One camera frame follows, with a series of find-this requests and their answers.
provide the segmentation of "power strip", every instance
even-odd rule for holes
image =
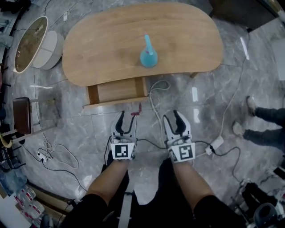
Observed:
[[[214,148],[214,150],[218,149],[222,144],[224,143],[224,139],[222,136],[217,137],[213,142],[211,142],[211,146]],[[207,146],[205,149],[205,152],[207,155],[212,154],[212,150],[210,146]]]
[[[41,153],[41,152],[37,152],[37,156],[40,158],[40,160],[44,160],[44,162],[46,162],[46,156],[43,154],[43,153]]]

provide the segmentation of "marble floor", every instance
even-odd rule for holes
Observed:
[[[67,22],[60,18],[50,28],[66,37],[69,30],[88,14],[122,5],[150,1],[79,0],[77,3],[76,0],[51,1],[46,9],[46,16],[52,24],[76,3],[70,10]],[[179,0],[179,2],[192,4],[206,13],[212,9],[208,0]],[[44,9],[45,5],[42,7],[32,5],[17,24],[17,29],[27,28],[37,17],[44,15]],[[285,37],[285,29],[276,19],[248,34],[242,26],[217,18],[213,20],[224,43],[224,60],[217,69],[208,73],[199,73],[194,79],[191,79],[188,73],[148,77],[147,85],[150,88],[158,80],[168,80],[171,84],[169,91],[155,91],[161,100],[160,115],[167,114],[173,119],[172,110],[177,109],[189,119],[193,140],[211,142],[220,132],[223,112],[242,75],[240,88],[225,116],[222,133],[225,142],[217,150],[217,153],[224,153],[234,146],[240,147],[241,157],[236,167],[236,176],[239,179],[250,178],[258,182],[264,171],[281,159],[282,152],[270,147],[260,147],[237,138],[233,135],[231,126],[234,120],[238,120],[245,127],[254,130],[277,128],[274,124],[249,117],[245,96],[252,95],[257,104],[262,107],[280,108],[283,106],[285,84],[278,81],[277,78],[271,41]],[[36,111],[38,111],[42,127],[53,122],[57,123],[57,127],[46,131],[45,136],[53,146],[56,144],[66,146],[77,157],[79,168],[74,170],[55,159],[48,161],[46,166],[73,172],[81,184],[88,188],[100,174],[106,142],[110,135],[110,125],[114,117],[122,110],[126,111],[126,117],[130,116],[130,113],[138,111],[139,103],[83,110],[82,106],[87,104],[85,88],[73,85],[66,79],[61,61],[51,70],[43,71],[30,68],[23,74],[16,74],[12,71],[14,69],[13,59],[23,33],[24,31],[14,33],[15,40],[5,62],[9,69],[5,71],[3,80],[12,85],[5,94],[6,122],[12,127],[12,100],[14,98],[23,96],[56,98],[55,106],[49,104],[33,106],[33,120],[37,122]],[[245,60],[245,62],[240,37],[243,37],[248,43],[249,60]],[[196,101],[193,101],[192,98],[193,87],[197,88],[198,92]],[[125,124],[129,122],[130,117],[125,118]],[[161,144],[159,122],[148,100],[142,102],[142,112],[138,116],[137,137]],[[35,155],[37,149],[43,147],[44,140],[43,134],[35,135],[26,140],[25,147]],[[202,154],[204,148],[204,145],[197,144],[196,153]],[[155,195],[158,187],[159,166],[167,157],[167,152],[158,150],[146,142],[138,142],[136,152],[137,157],[129,168],[129,174],[130,178],[135,180],[135,192],[139,202],[146,204]],[[22,170],[31,182],[48,191],[72,199],[84,195],[85,191],[79,187],[76,179],[70,174],[45,169],[23,148],[19,150],[19,154],[21,160],[27,163]],[[70,155],[61,148],[57,149],[53,155],[61,161],[76,165]],[[203,155],[195,160],[197,171],[210,184],[216,195],[226,203],[230,202],[230,197],[238,188],[238,183],[231,174],[237,156],[237,151],[233,151],[224,157]]]

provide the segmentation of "table drawer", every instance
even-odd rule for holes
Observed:
[[[111,81],[86,87],[89,105],[84,108],[143,101],[147,98],[145,77]]]

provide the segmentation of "red object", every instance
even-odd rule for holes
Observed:
[[[139,105],[138,105],[138,112],[132,112],[130,115],[131,115],[131,116],[139,116],[139,114],[141,113],[141,111],[142,111],[142,104],[139,103]]]

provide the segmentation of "wooden table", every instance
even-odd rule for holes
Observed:
[[[145,33],[158,53],[153,68],[139,60]],[[96,107],[146,99],[145,76],[211,71],[222,58],[220,34],[206,13],[188,4],[147,3],[79,21],[65,40],[63,70],[87,87],[85,107]]]

